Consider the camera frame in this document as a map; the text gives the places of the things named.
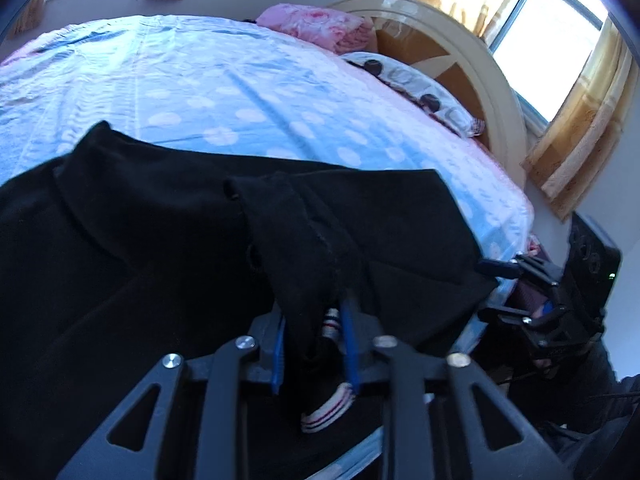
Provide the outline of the black pants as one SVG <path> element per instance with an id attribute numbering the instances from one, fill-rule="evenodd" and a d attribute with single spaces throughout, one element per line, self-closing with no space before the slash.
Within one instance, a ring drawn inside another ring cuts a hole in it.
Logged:
<path id="1" fill-rule="evenodd" d="M 215 352 L 285 316 L 284 384 L 250 402 L 250 475 L 303 479 L 380 422 L 322 335 L 344 299 L 445 353 L 495 288 L 433 170 L 174 151 L 106 122 L 1 189 L 1 474 L 52 479 L 162 356 Z"/>

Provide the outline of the yellow curtain by headboard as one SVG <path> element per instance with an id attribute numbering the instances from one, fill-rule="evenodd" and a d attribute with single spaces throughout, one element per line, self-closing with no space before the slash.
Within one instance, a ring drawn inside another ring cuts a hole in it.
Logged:
<path id="1" fill-rule="evenodd" d="M 623 131 L 639 66 L 612 20 L 544 135 L 523 162 L 529 181 L 564 221 L 608 163 Z"/>

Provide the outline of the white dotted pillow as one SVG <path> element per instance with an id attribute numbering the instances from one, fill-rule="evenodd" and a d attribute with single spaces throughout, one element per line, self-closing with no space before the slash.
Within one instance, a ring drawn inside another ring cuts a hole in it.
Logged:
<path id="1" fill-rule="evenodd" d="M 373 52 L 350 52 L 341 58 L 386 84 L 431 118 L 462 138 L 479 136 L 485 123 L 474 117 L 444 86 L 405 63 Z"/>

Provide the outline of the window by headboard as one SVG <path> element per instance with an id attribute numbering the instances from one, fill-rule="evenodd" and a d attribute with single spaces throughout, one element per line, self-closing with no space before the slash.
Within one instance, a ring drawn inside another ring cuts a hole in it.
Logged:
<path id="1" fill-rule="evenodd" d="M 554 118 L 596 46 L 608 10 L 600 0 L 518 0 L 490 45 L 524 110 Z"/>

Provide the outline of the cream wooden headboard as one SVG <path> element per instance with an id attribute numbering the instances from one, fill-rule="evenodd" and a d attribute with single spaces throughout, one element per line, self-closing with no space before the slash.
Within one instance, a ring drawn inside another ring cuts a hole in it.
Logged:
<path id="1" fill-rule="evenodd" d="M 480 142 L 515 184 L 525 185 L 524 117 L 482 40 L 447 14 L 416 0 L 342 0 L 332 8 L 370 18 L 378 52 L 436 80 L 481 119 L 485 129 Z"/>

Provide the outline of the pink folded quilt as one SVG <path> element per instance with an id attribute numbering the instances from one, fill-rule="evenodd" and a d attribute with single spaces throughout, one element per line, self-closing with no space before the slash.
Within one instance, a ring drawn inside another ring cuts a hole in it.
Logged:
<path id="1" fill-rule="evenodd" d="M 256 24 L 337 55 L 378 50 L 378 37 L 370 18 L 340 10 L 279 3 L 262 12 Z"/>

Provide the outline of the blue patterned bed sheet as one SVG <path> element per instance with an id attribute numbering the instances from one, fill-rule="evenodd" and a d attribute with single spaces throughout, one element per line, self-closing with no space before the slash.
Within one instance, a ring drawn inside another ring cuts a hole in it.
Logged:
<path id="1" fill-rule="evenodd" d="M 484 254 L 524 250 L 525 194 L 472 139 L 358 67 L 250 23 L 130 16 L 47 32 L 1 66 L 1 175 L 69 152 L 97 122 L 194 152 L 434 169 Z"/>

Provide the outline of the far left beige curtain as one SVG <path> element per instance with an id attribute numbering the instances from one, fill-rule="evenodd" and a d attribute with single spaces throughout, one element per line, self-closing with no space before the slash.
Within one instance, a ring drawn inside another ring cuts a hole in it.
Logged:
<path id="1" fill-rule="evenodd" d="M 8 32 L 8 38 L 14 39 L 24 32 L 36 28 L 43 19 L 46 0 L 29 0 L 21 14 L 14 21 Z"/>

